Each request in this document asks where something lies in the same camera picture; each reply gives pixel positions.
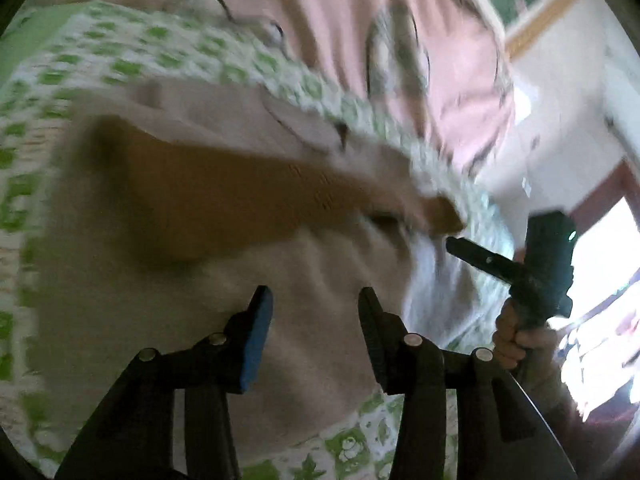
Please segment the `person right hand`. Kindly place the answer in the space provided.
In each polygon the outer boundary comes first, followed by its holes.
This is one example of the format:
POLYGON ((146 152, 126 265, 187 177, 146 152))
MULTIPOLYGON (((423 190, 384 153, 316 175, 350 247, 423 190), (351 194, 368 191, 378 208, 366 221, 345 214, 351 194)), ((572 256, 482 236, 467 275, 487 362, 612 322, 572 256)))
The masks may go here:
POLYGON ((547 325, 524 330, 517 307, 512 298, 502 305, 492 335, 494 355, 540 408, 553 405, 563 394, 558 333, 547 325))

